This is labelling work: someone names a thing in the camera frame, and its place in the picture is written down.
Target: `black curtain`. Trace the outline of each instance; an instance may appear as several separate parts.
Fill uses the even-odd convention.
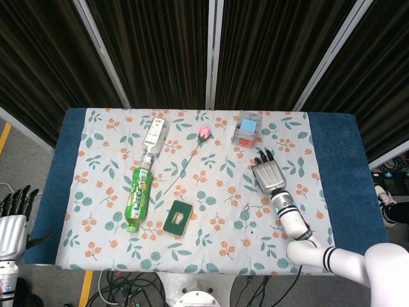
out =
[[[355,0],[225,0],[216,109],[292,110]]]
[[[0,1],[0,106],[55,146],[70,107],[121,107],[71,1]]]
[[[409,139],[409,1],[374,1],[303,111],[354,114],[369,161]]]
[[[132,107],[204,109],[208,0],[88,0]]]

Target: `green plastic bottle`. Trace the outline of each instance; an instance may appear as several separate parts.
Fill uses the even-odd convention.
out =
[[[125,219],[128,222],[128,232],[137,232],[139,224],[148,213],[149,193],[152,183],[152,172],[138,166],[132,174],[132,187],[129,194]]]

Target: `floor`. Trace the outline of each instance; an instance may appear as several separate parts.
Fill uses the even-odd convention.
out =
[[[5,122],[0,119],[0,132]],[[44,188],[52,154],[23,136],[19,131],[12,128],[3,152],[0,156],[0,182],[8,182],[14,189],[31,184],[32,188]],[[0,199],[9,193],[5,185],[0,185]],[[34,209],[33,218],[29,222],[29,230],[35,222],[36,209],[40,202],[38,196]],[[397,225],[389,230],[390,241],[409,247],[409,225]],[[82,271],[58,271],[53,266],[27,265],[19,262],[19,276],[26,278],[31,285],[32,292],[39,295],[45,306],[63,306],[71,303],[78,306],[81,295],[84,272]],[[99,272],[95,272],[91,285],[90,296],[97,291]],[[237,297],[246,284],[247,278],[240,276],[235,280],[231,291],[231,306],[236,306]],[[261,283],[262,277],[257,276],[243,292],[237,306],[246,306],[255,289]],[[294,276],[273,276],[266,287],[266,297],[263,306],[271,306],[280,296],[285,293],[292,284]],[[148,290],[148,295],[158,300],[157,294]],[[287,297],[279,306],[369,306],[370,290],[347,279],[337,276],[301,276]],[[93,306],[105,306],[99,300]]]

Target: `floral tablecloth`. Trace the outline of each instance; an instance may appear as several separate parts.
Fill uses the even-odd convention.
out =
[[[87,109],[56,265],[63,269],[177,273],[294,274],[289,242],[276,213],[254,180],[259,149],[274,153],[314,236],[333,244],[307,113],[259,112],[253,149],[231,144],[239,111]],[[137,233],[126,231],[124,210],[132,171],[154,116],[170,129],[152,172],[148,216]],[[202,147],[197,131],[212,136]],[[167,194],[164,191],[185,172]],[[183,238],[163,231],[174,200],[194,206]],[[325,274],[304,267],[304,274]]]

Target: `yellow floor tape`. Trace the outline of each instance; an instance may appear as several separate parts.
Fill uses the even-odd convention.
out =
[[[1,155],[1,152],[3,151],[4,144],[6,144],[8,133],[10,132],[11,128],[12,128],[12,125],[10,123],[6,123],[6,125],[4,126],[3,133],[1,134],[1,137],[0,137],[0,155]]]
[[[81,297],[79,299],[79,307],[85,307],[85,305],[87,305],[93,273],[94,271],[85,271],[84,282],[82,283]]]

